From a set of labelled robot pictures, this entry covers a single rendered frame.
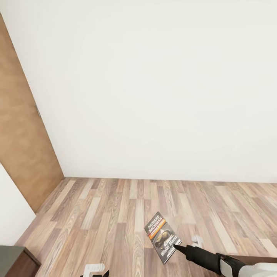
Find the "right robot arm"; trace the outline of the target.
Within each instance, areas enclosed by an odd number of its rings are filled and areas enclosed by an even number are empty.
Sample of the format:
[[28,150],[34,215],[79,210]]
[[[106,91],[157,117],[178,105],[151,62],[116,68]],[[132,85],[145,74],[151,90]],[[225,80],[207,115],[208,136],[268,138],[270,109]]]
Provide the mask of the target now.
[[193,261],[207,270],[211,270],[224,277],[277,277],[277,272],[272,270],[258,269],[241,262],[239,259],[229,255],[211,253],[202,249],[203,238],[194,235],[191,237],[194,242],[192,246],[173,246],[186,255],[186,259]]

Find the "hardback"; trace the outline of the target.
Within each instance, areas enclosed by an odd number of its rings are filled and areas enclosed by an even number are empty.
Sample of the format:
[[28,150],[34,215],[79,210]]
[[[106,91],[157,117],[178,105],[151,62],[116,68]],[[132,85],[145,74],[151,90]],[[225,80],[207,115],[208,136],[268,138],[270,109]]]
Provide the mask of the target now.
[[173,245],[180,245],[182,241],[159,211],[144,229],[155,247],[162,263],[166,264],[173,253],[177,250]]

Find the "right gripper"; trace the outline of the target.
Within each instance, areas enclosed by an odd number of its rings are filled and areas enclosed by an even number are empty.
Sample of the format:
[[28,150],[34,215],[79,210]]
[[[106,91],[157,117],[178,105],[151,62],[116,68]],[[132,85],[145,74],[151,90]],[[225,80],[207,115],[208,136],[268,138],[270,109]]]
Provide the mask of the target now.
[[209,270],[208,264],[207,264],[207,255],[208,255],[209,251],[204,250],[199,247],[192,247],[190,245],[187,245],[186,247],[182,247],[182,246],[174,244],[173,246],[177,250],[179,250],[180,252],[185,254],[187,260],[193,261],[195,264],[198,264],[201,267]]

